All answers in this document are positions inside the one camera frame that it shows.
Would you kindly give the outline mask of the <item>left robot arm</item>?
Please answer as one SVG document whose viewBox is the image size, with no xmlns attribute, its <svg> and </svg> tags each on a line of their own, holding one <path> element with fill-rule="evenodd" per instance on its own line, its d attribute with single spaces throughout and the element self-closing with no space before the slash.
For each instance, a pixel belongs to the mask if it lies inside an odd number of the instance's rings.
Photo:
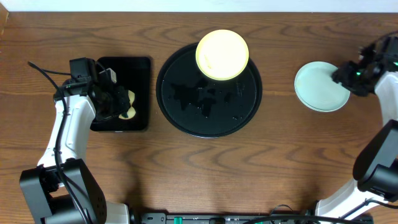
<svg viewBox="0 0 398 224">
<path fill-rule="evenodd" d="M 19 185 L 35 223 L 130 223 L 128 206 L 105 199 L 85 164 L 95 107 L 88 95 L 56 89 L 56 118 L 37 167 L 24 170 Z"/>
</svg>

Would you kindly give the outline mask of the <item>yellow plastic plate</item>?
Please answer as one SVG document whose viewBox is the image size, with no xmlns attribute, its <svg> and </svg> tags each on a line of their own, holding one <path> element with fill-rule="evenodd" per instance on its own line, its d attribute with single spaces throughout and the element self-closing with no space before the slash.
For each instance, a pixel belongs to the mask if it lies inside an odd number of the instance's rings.
<svg viewBox="0 0 398 224">
<path fill-rule="evenodd" d="M 208 78 L 230 80 L 246 68 L 249 48 L 238 33 L 226 29 L 214 30 L 199 41 L 195 60 L 202 74 Z"/>
</svg>

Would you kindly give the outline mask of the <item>mint plate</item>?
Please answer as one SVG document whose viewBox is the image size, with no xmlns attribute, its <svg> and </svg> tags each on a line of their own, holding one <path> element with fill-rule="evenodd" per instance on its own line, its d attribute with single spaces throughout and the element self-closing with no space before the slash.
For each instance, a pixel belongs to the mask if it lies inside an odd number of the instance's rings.
<svg viewBox="0 0 398 224">
<path fill-rule="evenodd" d="M 341 84 L 335 83 L 332 80 L 331 75 L 337 69 L 336 66 L 327 62 L 310 62 L 305 64 L 298 70 L 295 76 L 295 92 L 296 90 L 348 91 Z"/>
<path fill-rule="evenodd" d="M 342 108 L 348 101 L 348 91 L 296 90 L 299 100 L 308 108 L 318 112 L 332 112 Z"/>
</svg>

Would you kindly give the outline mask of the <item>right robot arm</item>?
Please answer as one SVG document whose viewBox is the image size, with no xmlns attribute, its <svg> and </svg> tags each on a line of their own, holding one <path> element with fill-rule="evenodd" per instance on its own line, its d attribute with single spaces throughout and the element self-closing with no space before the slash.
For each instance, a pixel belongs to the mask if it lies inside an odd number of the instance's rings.
<svg viewBox="0 0 398 224">
<path fill-rule="evenodd" d="M 344 63 L 332 80 L 357 96 L 377 96 L 383 127 L 361 151 L 353 179 L 319 200 L 318 223 L 348 223 L 369 209 L 397 205 L 397 37 L 387 37 L 360 52 L 360 61 Z"/>
</svg>

